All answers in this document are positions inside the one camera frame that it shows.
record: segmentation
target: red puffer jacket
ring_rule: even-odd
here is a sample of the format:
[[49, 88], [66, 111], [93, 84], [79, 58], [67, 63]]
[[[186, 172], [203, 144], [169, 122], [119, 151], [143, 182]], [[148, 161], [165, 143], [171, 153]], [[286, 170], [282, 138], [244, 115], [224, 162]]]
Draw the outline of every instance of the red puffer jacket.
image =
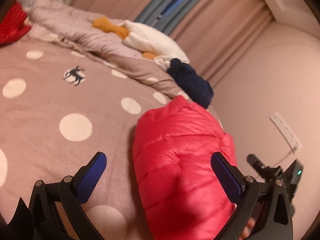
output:
[[134, 168], [155, 240], [212, 240], [226, 224], [234, 206], [211, 169], [216, 151], [236, 166], [231, 136], [182, 96], [138, 120]]

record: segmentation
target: hand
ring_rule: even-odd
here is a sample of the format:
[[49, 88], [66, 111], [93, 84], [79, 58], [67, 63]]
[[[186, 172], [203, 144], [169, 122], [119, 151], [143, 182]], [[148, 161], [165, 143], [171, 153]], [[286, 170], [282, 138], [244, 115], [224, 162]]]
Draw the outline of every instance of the hand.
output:
[[256, 221], [253, 218], [250, 218], [247, 226], [244, 228], [243, 232], [241, 233], [241, 236], [239, 237], [238, 240], [244, 240], [246, 239], [249, 235], [250, 235], [250, 231], [249, 228], [253, 228], [254, 224], [256, 223]]

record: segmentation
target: white power strip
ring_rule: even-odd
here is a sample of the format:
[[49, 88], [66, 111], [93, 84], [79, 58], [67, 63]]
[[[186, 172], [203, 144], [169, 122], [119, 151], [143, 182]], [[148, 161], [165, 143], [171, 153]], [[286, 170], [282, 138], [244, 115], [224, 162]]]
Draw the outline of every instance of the white power strip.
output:
[[275, 112], [272, 116], [270, 116], [270, 120], [274, 123], [274, 125], [278, 128], [284, 139], [289, 144], [293, 153], [296, 153], [299, 149], [301, 149], [301, 143], [294, 135], [290, 127], [285, 123], [282, 117]]

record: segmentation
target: dark blue fabric bundle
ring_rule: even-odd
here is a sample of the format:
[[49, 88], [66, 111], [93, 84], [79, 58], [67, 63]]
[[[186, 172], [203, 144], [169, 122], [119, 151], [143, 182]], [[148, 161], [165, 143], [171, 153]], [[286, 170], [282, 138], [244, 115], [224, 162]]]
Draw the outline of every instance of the dark blue fabric bundle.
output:
[[174, 58], [167, 72], [194, 102], [208, 108], [213, 97], [212, 87], [189, 64]]

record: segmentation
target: black deer silhouette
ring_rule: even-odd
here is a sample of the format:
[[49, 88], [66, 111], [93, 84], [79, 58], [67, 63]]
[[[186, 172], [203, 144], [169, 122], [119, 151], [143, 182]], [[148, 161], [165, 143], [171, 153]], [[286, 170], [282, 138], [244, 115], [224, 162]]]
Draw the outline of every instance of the black deer silhouette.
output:
[[78, 65], [76, 68], [71, 69], [70, 71], [67, 71], [65, 73], [65, 75], [64, 75], [64, 79], [67, 79], [70, 76], [74, 76], [76, 79], [74, 81], [72, 81], [72, 82], [69, 82], [69, 83], [71, 84], [73, 82], [78, 82], [75, 85], [75, 87], [76, 87], [77, 85], [80, 84], [81, 80], [85, 79], [85, 77], [82, 77], [82, 76], [79, 75], [79, 71], [85, 71], [85, 69], [84, 68], [80, 69], [80, 66]]

